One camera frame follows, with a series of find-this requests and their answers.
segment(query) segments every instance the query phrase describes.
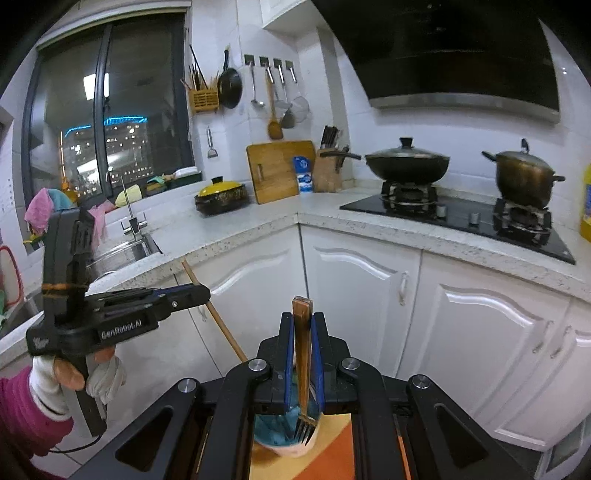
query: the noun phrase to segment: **black cable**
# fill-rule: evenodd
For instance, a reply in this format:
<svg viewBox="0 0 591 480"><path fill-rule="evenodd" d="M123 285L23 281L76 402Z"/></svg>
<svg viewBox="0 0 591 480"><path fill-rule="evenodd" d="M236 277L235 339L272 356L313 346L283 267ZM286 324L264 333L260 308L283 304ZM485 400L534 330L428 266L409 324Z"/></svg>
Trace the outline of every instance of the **black cable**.
<svg viewBox="0 0 591 480"><path fill-rule="evenodd" d="M79 452L80 450L84 450L85 448L92 447L93 445L97 444L98 441L103 438L103 434L101 433L97 438L95 438L92 442L83 445L82 447L72 448L70 450L49 450L49 453L74 453Z"/></svg>

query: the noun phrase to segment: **cabinet handle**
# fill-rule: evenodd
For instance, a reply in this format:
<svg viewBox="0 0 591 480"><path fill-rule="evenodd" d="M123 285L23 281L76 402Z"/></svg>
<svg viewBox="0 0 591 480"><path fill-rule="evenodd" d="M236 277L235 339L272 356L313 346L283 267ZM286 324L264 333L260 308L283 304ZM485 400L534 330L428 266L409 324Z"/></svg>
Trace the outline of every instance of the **cabinet handle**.
<svg viewBox="0 0 591 480"><path fill-rule="evenodd" d="M201 314L201 320L203 321L203 323L207 323L207 314L202 310L202 308L204 309L204 307L200 305L199 307L197 307L197 310L199 310L199 313Z"/></svg>
<svg viewBox="0 0 591 480"><path fill-rule="evenodd" d="M398 302L400 305L404 305L406 302L406 288L408 285L408 272L404 272L402 274L402 279L400 280L400 287L398 288Z"/></svg>
<svg viewBox="0 0 591 480"><path fill-rule="evenodd" d="M573 328L570 325L564 329L564 333L562 335L562 344L560 345L560 347L558 349L556 349L554 352L552 352L552 354L550 355L551 359L556 358L560 354L560 352L564 349L564 338L572 329Z"/></svg>
<svg viewBox="0 0 591 480"><path fill-rule="evenodd" d="M548 320L546 322L546 328L544 329L544 336L542 337L542 341L534 347L534 349L531 351L531 353L535 354L535 353L538 353L540 350L542 350L542 347L544 346L544 342L546 341L546 333L548 333L550 326L553 324L554 324L554 322L552 320Z"/></svg>

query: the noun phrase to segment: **blue gripper pad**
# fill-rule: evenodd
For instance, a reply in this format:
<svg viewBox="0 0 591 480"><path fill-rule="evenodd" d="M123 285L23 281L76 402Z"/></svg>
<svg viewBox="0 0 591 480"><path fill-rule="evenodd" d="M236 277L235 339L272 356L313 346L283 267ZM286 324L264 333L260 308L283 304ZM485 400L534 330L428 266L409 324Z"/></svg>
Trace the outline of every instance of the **blue gripper pad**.
<svg viewBox="0 0 591 480"><path fill-rule="evenodd" d="M294 336L295 336L295 327L294 327L294 318L293 315L290 315L290 340L287 343L287 359L285 360L285 397L283 402L285 404L285 411L290 409L290 399L291 399L291 386L293 381L293 371L294 371Z"/></svg>
<svg viewBox="0 0 591 480"><path fill-rule="evenodd" d="M324 369L320 355L320 341L316 329L316 314L312 315L311 325L312 338L312 366L310 376L316 390L316 403L321 412L324 412Z"/></svg>

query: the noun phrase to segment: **stove burner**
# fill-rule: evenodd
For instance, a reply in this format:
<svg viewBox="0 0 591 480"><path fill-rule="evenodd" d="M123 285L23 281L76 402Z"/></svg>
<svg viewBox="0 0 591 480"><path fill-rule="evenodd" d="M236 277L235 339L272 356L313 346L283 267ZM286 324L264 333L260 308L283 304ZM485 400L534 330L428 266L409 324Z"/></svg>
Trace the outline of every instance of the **stove burner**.
<svg viewBox="0 0 591 480"><path fill-rule="evenodd" d="M546 245L552 231L552 214L547 210L496 201L493 226L499 233L514 236L520 241Z"/></svg>
<svg viewBox="0 0 591 480"><path fill-rule="evenodd" d="M437 191L432 185L407 185L384 182L382 185L384 206L407 212L432 213L437 203Z"/></svg>

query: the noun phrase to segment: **pot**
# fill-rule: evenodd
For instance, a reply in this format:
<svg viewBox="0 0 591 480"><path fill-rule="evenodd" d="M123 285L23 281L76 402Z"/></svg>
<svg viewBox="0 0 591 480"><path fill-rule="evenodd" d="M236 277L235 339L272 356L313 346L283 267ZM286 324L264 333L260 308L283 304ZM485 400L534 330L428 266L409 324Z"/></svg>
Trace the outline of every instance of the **pot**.
<svg viewBox="0 0 591 480"><path fill-rule="evenodd" d="M195 206L204 215L217 215L239 209L249 203L243 183L223 181L222 177L212 179L212 184L195 195Z"/></svg>
<svg viewBox="0 0 591 480"><path fill-rule="evenodd" d="M413 147L411 137L402 137L401 146L365 156L368 167L383 180L393 183L431 185L441 179L449 157Z"/></svg>
<svg viewBox="0 0 591 480"><path fill-rule="evenodd" d="M530 155L527 140L521 140L521 151L505 151L493 155L482 152L496 162L496 186L505 200L524 207L544 209L552 195L555 181L564 181L561 175L541 158Z"/></svg>

